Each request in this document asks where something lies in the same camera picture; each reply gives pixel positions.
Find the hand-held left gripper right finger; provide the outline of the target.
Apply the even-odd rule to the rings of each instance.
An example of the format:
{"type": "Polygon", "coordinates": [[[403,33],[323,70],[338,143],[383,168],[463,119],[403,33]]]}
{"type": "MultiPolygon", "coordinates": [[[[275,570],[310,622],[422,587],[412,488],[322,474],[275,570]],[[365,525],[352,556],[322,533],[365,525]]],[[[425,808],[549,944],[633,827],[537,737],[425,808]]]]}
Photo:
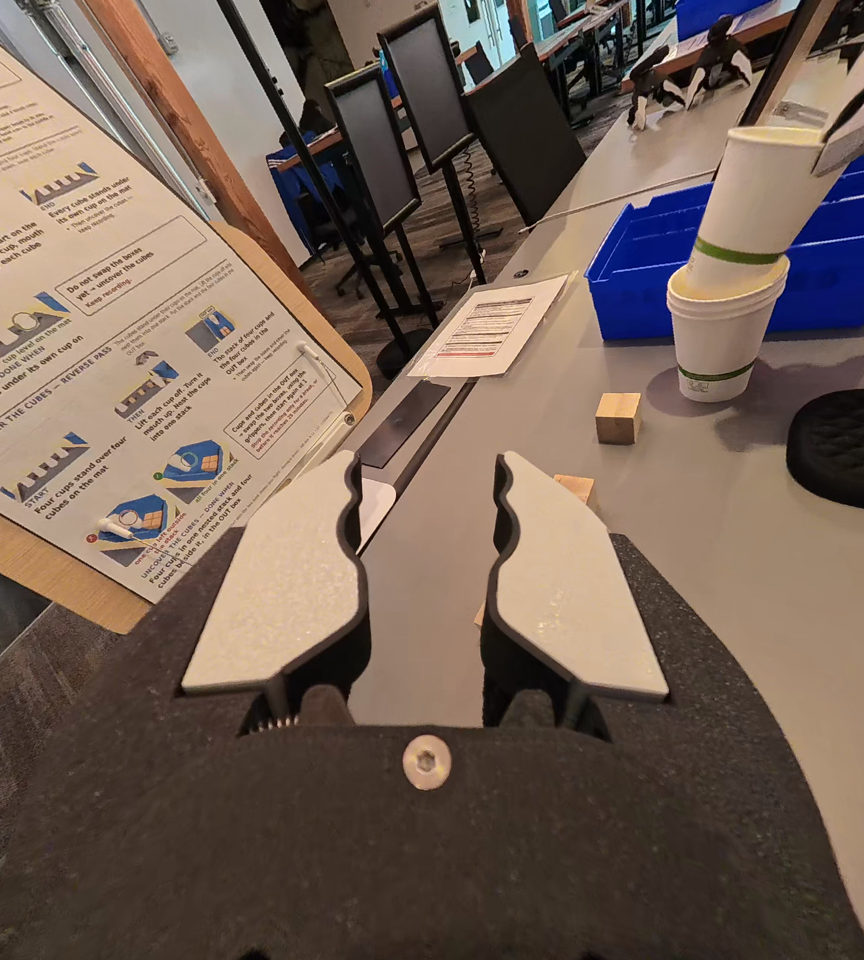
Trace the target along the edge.
{"type": "Polygon", "coordinates": [[[480,631],[483,724],[537,690],[553,722],[594,726],[593,700],[665,704],[669,685],[604,521],[522,455],[496,456],[480,631]]]}

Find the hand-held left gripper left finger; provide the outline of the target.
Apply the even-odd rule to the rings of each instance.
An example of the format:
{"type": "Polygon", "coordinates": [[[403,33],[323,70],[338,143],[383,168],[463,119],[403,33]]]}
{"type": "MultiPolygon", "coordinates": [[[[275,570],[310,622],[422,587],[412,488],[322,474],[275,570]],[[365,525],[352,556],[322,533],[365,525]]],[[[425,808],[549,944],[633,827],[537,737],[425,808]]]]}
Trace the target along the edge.
{"type": "Polygon", "coordinates": [[[257,691],[270,715],[297,714],[307,690],[344,698],[371,657],[368,580],[357,555],[359,456],[342,450],[248,520],[180,687],[257,691]]]}

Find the white paper cup stack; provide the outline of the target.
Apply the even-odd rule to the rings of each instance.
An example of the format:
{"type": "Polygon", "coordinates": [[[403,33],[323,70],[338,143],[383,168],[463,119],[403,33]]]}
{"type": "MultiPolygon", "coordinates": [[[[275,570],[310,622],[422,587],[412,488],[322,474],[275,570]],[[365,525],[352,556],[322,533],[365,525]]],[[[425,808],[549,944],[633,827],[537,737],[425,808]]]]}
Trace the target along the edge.
{"type": "Polygon", "coordinates": [[[774,303],[725,313],[670,310],[678,388],[691,402],[729,402],[747,389],[774,303]]]}

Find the idle black white gripper device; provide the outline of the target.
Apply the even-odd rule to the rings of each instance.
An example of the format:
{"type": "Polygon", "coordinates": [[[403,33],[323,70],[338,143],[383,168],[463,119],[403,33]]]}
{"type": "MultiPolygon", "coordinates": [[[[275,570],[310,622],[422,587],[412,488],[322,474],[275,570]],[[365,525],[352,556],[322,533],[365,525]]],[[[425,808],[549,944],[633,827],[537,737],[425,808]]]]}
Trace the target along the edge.
{"type": "Polygon", "coordinates": [[[710,26],[690,79],[690,97],[732,81],[750,86],[753,73],[750,56],[747,48],[731,34],[733,22],[731,14],[723,14],[710,26]]]}
{"type": "Polygon", "coordinates": [[[658,46],[630,71],[632,91],[627,124],[637,133],[646,129],[646,114],[652,102],[663,108],[679,104],[684,110],[689,109],[683,90],[671,78],[658,71],[659,65],[666,59],[669,52],[667,43],[658,46]]]}

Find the distant blue bin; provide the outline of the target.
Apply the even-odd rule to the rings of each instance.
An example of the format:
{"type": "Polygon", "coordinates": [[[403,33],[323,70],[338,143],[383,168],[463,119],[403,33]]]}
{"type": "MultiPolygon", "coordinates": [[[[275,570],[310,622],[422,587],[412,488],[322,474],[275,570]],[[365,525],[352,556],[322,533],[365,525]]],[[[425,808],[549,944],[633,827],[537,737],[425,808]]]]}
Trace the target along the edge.
{"type": "Polygon", "coordinates": [[[723,16],[738,18],[768,1],[678,1],[676,5],[678,41],[705,35],[723,16]]]}

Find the black rectangular desk plate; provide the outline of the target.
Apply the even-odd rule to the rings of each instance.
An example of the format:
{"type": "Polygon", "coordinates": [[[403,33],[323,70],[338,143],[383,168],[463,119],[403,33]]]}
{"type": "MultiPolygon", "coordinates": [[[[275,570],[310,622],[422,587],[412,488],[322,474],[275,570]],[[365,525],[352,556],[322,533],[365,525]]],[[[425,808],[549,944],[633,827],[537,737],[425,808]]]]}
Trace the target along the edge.
{"type": "Polygon", "coordinates": [[[359,448],[362,466],[384,469],[449,392],[447,386],[418,381],[359,448]]]}

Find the blue plastic bin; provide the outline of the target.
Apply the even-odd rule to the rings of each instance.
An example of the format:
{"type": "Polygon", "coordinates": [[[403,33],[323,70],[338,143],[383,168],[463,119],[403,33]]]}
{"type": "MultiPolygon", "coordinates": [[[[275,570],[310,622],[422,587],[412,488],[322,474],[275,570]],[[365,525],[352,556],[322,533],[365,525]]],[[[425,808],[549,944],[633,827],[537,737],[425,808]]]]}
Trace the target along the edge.
{"type": "MultiPolygon", "coordinates": [[[[712,193],[702,184],[626,205],[584,276],[604,341],[672,334],[666,285],[690,256],[712,193]]],[[[864,326],[864,155],[851,163],[788,249],[769,333],[864,326]]]]}

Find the black pole with round base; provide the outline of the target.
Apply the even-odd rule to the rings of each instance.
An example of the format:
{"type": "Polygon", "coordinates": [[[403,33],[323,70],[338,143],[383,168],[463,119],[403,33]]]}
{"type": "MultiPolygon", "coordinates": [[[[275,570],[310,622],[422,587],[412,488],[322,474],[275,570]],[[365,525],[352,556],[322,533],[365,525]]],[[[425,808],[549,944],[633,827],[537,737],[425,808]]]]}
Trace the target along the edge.
{"type": "Polygon", "coordinates": [[[341,234],[342,242],[348,249],[360,279],[366,284],[369,294],[372,296],[378,308],[378,314],[383,322],[388,326],[392,340],[387,343],[379,352],[376,358],[376,364],[383,377],[389,380],[394,379],[407,363],[415,356],[419,348],[419,331],[413,331],[407,336],[401,329],[395,316],[395,311],[390,307],[380,285],[373,274],[372,266],[362,247],[357,242],[353,229],[349,226],[344,213],[335,201],[327,182],[322,176],[321,170],[306,144],[302,133],[293,120],[289,108],[282,98],[282,93],[277,86],[276,80],[270,74],[268,67],[258,51],[258,47],[253,41],[246,24],[241,17],[233,1],[219,1],[218,6],[222,15],[232,30],[236,42],[238,42],[246,60],[252,69],[255,77],[266,94],[276,116],[278,117],[283,132],[289,139],[295,150],[295,158],[299,161],[301,167],[309,175],[311,182],[318,192],[318,196],[325,206],[328,215],[341,234]]]}

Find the laminated paper sheet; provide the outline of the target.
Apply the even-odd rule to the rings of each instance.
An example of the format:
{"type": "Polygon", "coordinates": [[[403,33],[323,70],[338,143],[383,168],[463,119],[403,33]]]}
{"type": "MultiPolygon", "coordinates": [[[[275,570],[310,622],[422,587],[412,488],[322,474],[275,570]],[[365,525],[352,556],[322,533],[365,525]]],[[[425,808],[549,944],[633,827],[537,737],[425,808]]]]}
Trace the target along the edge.
{"type": "Polygon", "coordinates": [[[505,375],[567,288],[571,274],[472,293],[407,372],[410,378],[505,375]]]}

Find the black textured cushion pad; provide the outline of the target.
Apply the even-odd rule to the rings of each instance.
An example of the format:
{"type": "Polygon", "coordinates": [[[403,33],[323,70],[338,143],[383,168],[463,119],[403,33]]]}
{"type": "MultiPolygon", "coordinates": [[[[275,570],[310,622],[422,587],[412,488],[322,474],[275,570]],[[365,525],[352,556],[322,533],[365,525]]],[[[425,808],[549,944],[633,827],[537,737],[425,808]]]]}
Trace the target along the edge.
{"type": "Polygon", "coordinates": [[[793,416],[786,467],[811,494],[864,509],[864,389],[818,396],[793,416]]]}

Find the black display screen on stand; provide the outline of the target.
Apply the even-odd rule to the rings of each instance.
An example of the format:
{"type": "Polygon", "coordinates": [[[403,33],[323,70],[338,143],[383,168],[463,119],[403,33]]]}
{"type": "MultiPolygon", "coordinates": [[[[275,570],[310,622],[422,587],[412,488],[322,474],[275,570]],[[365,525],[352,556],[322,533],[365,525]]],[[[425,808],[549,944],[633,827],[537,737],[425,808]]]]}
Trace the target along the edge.
{"type": "Polygon", "coordinates": [[[425,166],[430,173],[442,173],[475,282],[485,284],[481,250],[453,164],[475,135],[463,107],[463,88],[439,5],[433,3],[379,30],[377,39],[425,166]]]}
{"type": "Polygon", "coordinates": [[[395,299],[390,330],[393,335],[401,334],[398,318],[420,314],[434,330],[444,304],[429,293],[403,228],[421,207],[422,199],[381,65],[372,63],[331,81],[325,89],[373,225],[368,245],[395,299]],[[385,246],[390,234],[397,239],[412,275],[417,302],[410,299],[385,246]]]}

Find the wooden post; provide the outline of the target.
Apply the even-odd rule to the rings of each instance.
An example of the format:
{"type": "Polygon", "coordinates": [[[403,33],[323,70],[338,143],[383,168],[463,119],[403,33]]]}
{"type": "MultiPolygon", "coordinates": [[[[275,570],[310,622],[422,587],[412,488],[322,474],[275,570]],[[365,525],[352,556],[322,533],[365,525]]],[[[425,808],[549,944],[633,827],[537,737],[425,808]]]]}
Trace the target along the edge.
{"type": "Polygon", "coordinates": [[[90,14],[206,179],[222,216],[254,235],[262,212],[133,1],[86,1],[90,14]]]}

